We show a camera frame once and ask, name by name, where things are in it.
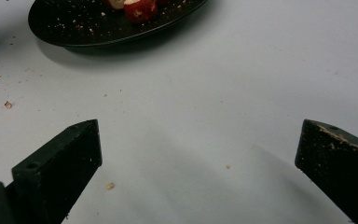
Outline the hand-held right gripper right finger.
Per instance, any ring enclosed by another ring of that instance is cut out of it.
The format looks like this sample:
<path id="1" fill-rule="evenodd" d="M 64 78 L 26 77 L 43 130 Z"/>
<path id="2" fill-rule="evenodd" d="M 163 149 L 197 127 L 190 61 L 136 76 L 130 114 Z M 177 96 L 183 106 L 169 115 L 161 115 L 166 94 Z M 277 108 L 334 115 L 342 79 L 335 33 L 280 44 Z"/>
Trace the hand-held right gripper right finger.
<path id="1" fill-rule="evenodd" d="M 320 121 L 303 121 L 295 166 L 358 224 L 358 137 Z"/>

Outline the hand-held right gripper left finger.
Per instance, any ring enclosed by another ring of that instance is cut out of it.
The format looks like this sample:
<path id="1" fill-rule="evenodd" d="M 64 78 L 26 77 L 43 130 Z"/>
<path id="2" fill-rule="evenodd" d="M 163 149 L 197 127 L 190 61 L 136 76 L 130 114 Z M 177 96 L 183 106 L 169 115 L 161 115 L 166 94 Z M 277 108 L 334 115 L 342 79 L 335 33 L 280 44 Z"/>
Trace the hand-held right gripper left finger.
<path id="1" fill-rule="evenodd" d="M 96 119 L 72 125 L 12 169 L 14 186 L 35 212 L 34 224 L 61 224 L 102 165 Z"/>

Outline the round black plate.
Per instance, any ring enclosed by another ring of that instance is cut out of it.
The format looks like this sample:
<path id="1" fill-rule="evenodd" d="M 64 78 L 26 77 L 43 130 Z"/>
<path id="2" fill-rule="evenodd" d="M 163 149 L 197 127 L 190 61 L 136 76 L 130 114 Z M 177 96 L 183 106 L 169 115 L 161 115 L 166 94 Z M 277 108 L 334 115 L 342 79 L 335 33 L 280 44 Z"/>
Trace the round black plate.
<path id="1" fill-rule="evenodd" d="M 132 24 L 103 0 L 35 0 L 28 14 L 33 34 L 51 45 L 95 48 L 122 44 L 184 20 L 208 0 L 171 0 L 155 19 Z"/>

